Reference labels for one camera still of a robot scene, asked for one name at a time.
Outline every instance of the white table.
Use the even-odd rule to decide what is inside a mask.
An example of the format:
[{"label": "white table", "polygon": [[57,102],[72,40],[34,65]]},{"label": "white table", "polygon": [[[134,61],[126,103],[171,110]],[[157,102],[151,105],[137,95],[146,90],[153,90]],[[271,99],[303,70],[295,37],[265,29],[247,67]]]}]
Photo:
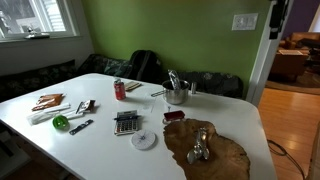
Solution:
[{"label": "white table", "polygon": [[[258,110],[250,103],[197,92],[190,93],[182,105],[169,105],[162,96],[150,96],[162,87],[149,83],[118,101],[113,81],[110,76],[88,74],[5,101],[0,104],[0,119],[81,179],[178,180],[185,179],[184,172],[172,158],[163,137],[163,113],[171,106],[171,111],[184,111],[186,118],[211,121],[218,134],[240,144],[251,161],[251,179],[277,179]],[[39,96],[51,93],[66,93],[63,103],[71,103],[72,108],[81,101],[96,100],[100,104],[96,112],[70,121],[70,128],[88,119],[94,123],[74,136],[56,130],[51,120],[30,126],[26,116],[31,114],[31,108]],[[156,134],[154,148],[140,151],[131,144],[132,135],[114,135],[116,112],[127,110],[138,110],[142,115],[141,128]]]}]

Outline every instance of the calculator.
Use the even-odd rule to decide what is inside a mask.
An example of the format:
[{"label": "calculator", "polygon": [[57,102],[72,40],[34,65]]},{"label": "calculator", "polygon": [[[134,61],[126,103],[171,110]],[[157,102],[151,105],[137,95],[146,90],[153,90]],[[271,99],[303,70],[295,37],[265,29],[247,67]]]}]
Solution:
[{"label": "calculator", "polygon": [[139,130],[138,127],[137,111],[123,111],[118,112],[116,120],[116,125],[114,129],[115,135],[132,134]]}]

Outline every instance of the black backpack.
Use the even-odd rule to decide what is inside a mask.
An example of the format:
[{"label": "black backpack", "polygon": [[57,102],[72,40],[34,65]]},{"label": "black backpack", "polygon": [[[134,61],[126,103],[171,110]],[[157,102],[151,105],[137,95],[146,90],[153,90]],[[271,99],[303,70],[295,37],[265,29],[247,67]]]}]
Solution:
[{"label": "black backpack", "polygon": [[137,50],[131,55],[123,78],[160,83],[161,71],[161,63],[154,52],[150,50]]}]

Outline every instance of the pen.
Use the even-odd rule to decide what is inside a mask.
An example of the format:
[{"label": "pen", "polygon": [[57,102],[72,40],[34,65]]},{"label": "pen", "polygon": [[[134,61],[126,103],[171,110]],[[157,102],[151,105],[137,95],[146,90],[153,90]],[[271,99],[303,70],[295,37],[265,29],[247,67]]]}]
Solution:
[{"label": "pen", "polygon": [[116,121],[124,121],[124,120],[130,120],[130,119],[138,119],[140,116],[124,116],[124,117],[117,117],[114,118]]}]

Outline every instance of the light switch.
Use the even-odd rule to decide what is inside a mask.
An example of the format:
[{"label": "light switch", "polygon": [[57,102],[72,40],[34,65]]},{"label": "light switch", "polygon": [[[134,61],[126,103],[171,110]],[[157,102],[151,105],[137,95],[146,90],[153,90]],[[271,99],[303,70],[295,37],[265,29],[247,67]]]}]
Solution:
[{"label": "light switch", "polygon": [[258,13],[234,15],[232,30],[255,30],[257,19]]}]

